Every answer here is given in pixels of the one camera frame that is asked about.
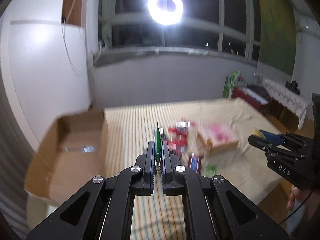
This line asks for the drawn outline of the person's right hand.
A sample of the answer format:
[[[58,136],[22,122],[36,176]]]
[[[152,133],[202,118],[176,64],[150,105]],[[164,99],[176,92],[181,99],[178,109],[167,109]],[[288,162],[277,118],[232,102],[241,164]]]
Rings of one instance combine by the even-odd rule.
[[[292,185],[286,209],[292,210],[296,201],[303,202],[309,194],[309,190],[300,190]]]

